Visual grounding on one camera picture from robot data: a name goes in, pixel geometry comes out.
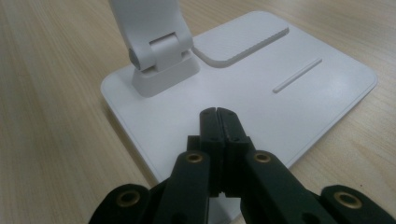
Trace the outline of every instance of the wooden table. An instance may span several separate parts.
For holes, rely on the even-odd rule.
[[[266,10],[372,67],[375,89],[291,171],[315,193],[346,185],[396,217],[395,1],[180,7],[193,35]],[[0,0],[0,223],[88,223],[115,187],[155,184],[99,89],[127,64],[107,0]]]

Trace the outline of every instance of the wireless charging pad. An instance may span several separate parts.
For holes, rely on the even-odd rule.
[[[274,15],[255,13],[262,14],[196,36],[200,72],[153,97],[133,88],[132,65],[103,81],[108,105],[158,181],[171,174],[187,136],[199,135],[204,109],[234,111],[255,147],[290,167],[375,86],[367,66]],[[248,24],[257,29],[243,30]],[[271,24],[276,28],[261,33]],[[231,44],[220,46],[227,38]],[[240,213],[237,199],[211,199],[209,206],[209,223]]]

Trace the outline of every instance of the white plastic device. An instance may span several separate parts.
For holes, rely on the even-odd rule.
[[[192,36],[176,0],[110,0],[135,67],[132,85],[146,97],[199,71]]]
[[[102,83],[121,127],[158,181],[167,178],[199,113],[234,111],[258,149],[290,167],[376,84],[367,66],[266,12],[251,12],[193,39],[200,71],[144,97],[133,65]],[[211,199],[209,223],[228,223],[239,200]]]

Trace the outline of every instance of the white plastic plate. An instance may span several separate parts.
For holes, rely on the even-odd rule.
[[[285,22],[268,18],[249,22]],[[171,174],[187,136],[199,134],[204,109],[234,111],[255,147],[290,167],[375,86],[370,68],[288,26],[288,34],[227,67],[198,59],[197,75],[150,98],[132,87],[132,65],[106,77],[102,93],[158,181]],[[239,201],[211,200],[209,213],[210,223],[227,223],[240,213]]]

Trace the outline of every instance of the light brown tabletop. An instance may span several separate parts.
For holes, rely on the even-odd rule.
[[[180,7],[193,35],[269,11],[373,68],[377,86],[291,171],[315,193],[346,185],[396,217],[395,1]],[[129,63],[107,0],[0,0],[0,223],[88,223],[115,187],[155,184],[100,92]]]

